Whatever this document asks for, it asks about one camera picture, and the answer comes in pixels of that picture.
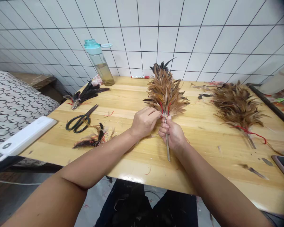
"wooden stick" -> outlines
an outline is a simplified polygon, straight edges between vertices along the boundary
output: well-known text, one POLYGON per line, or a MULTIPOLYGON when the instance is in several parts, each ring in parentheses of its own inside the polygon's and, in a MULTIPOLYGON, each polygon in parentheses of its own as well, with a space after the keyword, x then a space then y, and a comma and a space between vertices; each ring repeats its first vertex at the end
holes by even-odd
POLYGON ((170 156, 169 156, 169 144, 168 144, 168 134, 165 133, 166 136, 166 146, 167 146, 167 160, 170 161, 170 156))
POLYGON ((247 138, 249 139, 249 142, 251 143, 252 148, 256 149, 256 146, 255 146, 255 144, 253 143, 252 139, 250 138, 250 135, 249 135, 249 134, 247 134, 247 138))

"wooden table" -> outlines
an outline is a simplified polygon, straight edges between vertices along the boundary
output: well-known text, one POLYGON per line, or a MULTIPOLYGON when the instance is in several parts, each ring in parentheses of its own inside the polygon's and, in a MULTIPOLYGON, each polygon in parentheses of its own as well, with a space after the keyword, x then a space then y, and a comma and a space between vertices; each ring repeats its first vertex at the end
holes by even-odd
MULTIPOLYGON (((117 134, 128 129, 134 114, 145 107, 142 101, 147 97, 147 79, 117 78, 111 91, 86 101, 75 111, 67 102, 52 112, 49 117, 57 124, 35 143, 21 153, 21 156, 66 166, 89 149, 72 149, 75 142, 95 132, 88 128, 80 134, 65 130, 65 124, 75 116, 86 113, 93 105, 99 104, 91 114, 92 124, 103 123, 110 130, 115 127, 117 134)), ((202 89, 191 88, 183 82, 182 90, 191 104, 186 112, 174 118, 183 128, 190 144, 221 174, 236 185, 258 208, 284 214, 284 175, 271 159, 275 153, 263 144, 263 139, 253 137, 257 149, 252 149, 244 136, 213 114, 217 109, 210 103, 211 98, 198 100, 202 89), (262 158, 269 160, 269 166, 262 158), (243 169, 238 164, 247 164, 269 180, 243 169)), ((259 109, 271 118, 262 118, 266 127, 254 126, 252 131, 264 136, 274 149, 284 151, 284 123, 266 105, 259 109)), ((122 160, 108 173, 111 177, 153 185, 183 193, 196 191, 178 159, 171 152, 171 162, 167 161, 166 146, 158 136, 158 121, 152 135, 144 139, 134 149, 125 154, 122 160)))

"forearm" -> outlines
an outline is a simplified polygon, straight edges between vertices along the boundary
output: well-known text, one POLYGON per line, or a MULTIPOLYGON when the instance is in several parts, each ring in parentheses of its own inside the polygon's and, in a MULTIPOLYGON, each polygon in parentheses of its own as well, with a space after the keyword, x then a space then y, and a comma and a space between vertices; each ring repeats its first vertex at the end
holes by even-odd
POLYGON ((131 135, 130 130, 126 130, 77 158, 57 175, 83 189, 89 189, 107 174, 138 140, 131 135))
POLYGON ((249 199, 192 146, 183 146, 178 158, 196 191, 221 226, 271 226, 249 199))
POLYGON ((91 149, 43 182, 4 226, 74 226, 87 189, 137 141, 127 130, 91 149))

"feather bundle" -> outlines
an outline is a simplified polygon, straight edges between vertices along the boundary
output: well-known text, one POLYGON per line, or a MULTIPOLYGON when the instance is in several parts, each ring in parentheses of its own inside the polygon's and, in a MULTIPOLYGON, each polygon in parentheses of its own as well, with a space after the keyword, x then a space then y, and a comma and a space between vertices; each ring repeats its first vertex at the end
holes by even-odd
MULTIPOLYGON (((154 75, 148 84, 148 98, 143 101, 149 106, 162 112, 165 121, 169 115, 175 116, 185 111, 184 107, 189 104, 184 92, 180 92, 181 80, 174 80, 173 75, 168 71, 167 65, 162 62, 160 65, 154 64, 150 67, 154 75)), ((166 134, 167 159, 169 157, 168 134, 166 134)))
POLYGON ((240 81, 237 84, 223 84, 222 87, 217 87, 212 92, 213 104, 219 109, 215 115, 232 127, 243 130, 255 148, 248 132, 253 125, 263 127, 260 119, 267 117, 262 114, 261 110, 258 110, 259 103, 255 101, 256 98, 251 99, 249 91, 240 87, 240 81))
POLYGON ((109 88, 100 88, 100 84, 97 86, 92 85, 92 80, 88 82, 86 87, 83 89, 82 93, 80 91, 76 92, 72 95, 70 92, 67 91, 69 95, 63 96, 63 98, 69 99, 72 101, 72 110, 76 109, 81 103, 84 101, 97 97, 98 93, 108 91, 109 88))

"brown feather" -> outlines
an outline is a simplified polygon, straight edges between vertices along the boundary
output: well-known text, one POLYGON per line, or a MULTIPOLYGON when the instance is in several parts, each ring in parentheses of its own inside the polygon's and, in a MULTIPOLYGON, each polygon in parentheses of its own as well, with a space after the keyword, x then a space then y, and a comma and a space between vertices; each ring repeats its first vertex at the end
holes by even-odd
POLYGON ((188 99, 182 96, 184 92, 180 92, 181 80, 173 80, 172 73, 168 71, 169 62, 165 65, 164 62, 161 65, 155 63, 154 67, 150 67, 154 75, 148 84, 148 98, 143 100, 148 106, 161 111, 165 118, 183 113, 184 107, 189 104, 188 99))
POLYGON ((241 126, 247 130, 252 125, 263 127, 262 117, 267 117, 258 110, 259 103, 251 99, 249 91, 237 84, 224 84, 213 89, 213 104, 219 108, 215 114, 231 126, 241 126))

